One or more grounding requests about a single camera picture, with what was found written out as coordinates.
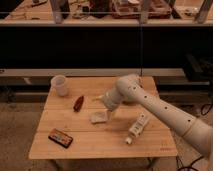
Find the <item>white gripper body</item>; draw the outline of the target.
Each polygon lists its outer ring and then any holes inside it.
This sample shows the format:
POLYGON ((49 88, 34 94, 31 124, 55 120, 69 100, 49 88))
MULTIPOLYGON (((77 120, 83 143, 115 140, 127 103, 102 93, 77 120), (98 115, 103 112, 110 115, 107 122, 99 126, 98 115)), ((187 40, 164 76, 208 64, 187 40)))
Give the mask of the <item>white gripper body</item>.
POLYGON ((114 111, 117 109, 122 102, 122 95, 116 90, 107 91, 105 94, 100 95, 98 99, 104 104, 104 106, 110 110, 114 111))

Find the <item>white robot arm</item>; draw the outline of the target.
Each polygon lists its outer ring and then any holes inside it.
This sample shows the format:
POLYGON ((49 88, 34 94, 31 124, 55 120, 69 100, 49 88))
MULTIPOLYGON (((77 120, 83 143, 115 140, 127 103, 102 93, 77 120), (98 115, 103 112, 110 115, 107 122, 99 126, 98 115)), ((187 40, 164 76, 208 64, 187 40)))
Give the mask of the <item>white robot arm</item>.
POLYGON ((124 100, 140 104, 181 136, 200 154, 213 159, 213 127, 201 119, 161 100, 140 86, 140 77, 129 74, 119 77, 102 96, 108 110, 115 110, 124 100))

